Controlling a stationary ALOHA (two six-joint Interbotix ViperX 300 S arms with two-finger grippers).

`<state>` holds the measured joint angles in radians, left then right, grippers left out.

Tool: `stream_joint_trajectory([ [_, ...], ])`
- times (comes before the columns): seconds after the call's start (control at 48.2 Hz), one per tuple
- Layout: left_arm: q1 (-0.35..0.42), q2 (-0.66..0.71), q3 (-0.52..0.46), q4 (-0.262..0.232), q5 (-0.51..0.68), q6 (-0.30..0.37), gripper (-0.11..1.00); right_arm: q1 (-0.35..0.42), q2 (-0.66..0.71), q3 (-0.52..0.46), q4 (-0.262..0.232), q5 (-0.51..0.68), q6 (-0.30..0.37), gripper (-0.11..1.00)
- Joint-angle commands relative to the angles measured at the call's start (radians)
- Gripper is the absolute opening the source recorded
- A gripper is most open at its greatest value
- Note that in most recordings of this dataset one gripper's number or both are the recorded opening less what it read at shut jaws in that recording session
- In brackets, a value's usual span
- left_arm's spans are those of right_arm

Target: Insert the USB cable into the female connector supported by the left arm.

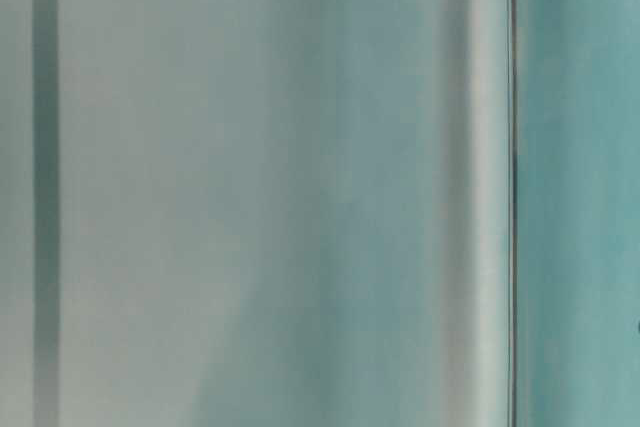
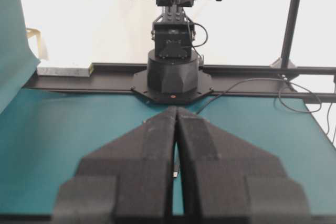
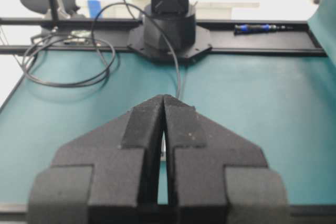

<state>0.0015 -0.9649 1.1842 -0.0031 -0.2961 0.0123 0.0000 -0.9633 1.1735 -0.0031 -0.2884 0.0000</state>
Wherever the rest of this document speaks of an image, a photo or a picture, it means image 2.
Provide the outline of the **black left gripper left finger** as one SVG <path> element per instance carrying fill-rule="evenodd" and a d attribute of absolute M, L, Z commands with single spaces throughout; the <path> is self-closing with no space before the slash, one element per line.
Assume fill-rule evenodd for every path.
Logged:
<path fill-rule="evenodd" d="M 57 194 L 52 223 L 167 223 L 176 107 L 85 155 Z"/>

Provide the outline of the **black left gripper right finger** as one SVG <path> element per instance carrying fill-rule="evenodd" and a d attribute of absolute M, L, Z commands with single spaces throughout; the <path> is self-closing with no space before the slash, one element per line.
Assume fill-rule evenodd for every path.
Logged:
<path fill-rule="evenodd" d="M 302 186 L 278 156 L 177 110 L 185 211 L 197 223 L 311 223 Z"/>

